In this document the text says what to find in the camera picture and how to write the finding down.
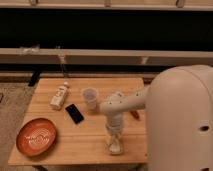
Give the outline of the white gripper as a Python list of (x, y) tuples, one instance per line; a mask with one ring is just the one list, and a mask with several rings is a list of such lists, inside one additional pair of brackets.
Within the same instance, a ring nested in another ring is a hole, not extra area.
[(121, 134), (123, 130), (123, 116), (122, 115), (108, 116), (106, 118), (105, 127), (107, 129), (107, 132), (111, 135)]

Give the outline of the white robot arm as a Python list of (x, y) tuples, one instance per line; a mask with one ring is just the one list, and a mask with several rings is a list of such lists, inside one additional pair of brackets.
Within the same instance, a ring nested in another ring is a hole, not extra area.
[(143, 109), (149, 171), (213, 171), (213, 67), (179, 66), (126, 97), (100, 105), (108, 116)]

